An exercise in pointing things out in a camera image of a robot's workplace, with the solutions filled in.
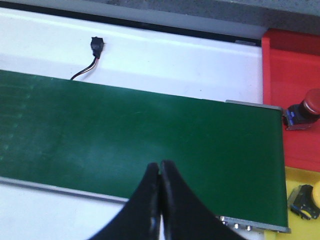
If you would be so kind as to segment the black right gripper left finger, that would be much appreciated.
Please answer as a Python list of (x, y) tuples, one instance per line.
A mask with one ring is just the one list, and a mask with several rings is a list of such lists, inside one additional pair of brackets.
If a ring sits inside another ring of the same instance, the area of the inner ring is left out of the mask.
[(161, 211), (159, 207), (159, 166), (147, 165), (133, 195), (119, 213), (91, 240), (158, 240)]

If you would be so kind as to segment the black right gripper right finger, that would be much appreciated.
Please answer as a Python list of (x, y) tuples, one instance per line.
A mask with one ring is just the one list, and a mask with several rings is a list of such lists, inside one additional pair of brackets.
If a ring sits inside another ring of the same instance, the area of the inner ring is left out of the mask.
[(175, 163), (160, 164), (160, 206), (166, 240), (241, 240), (192, 192)]

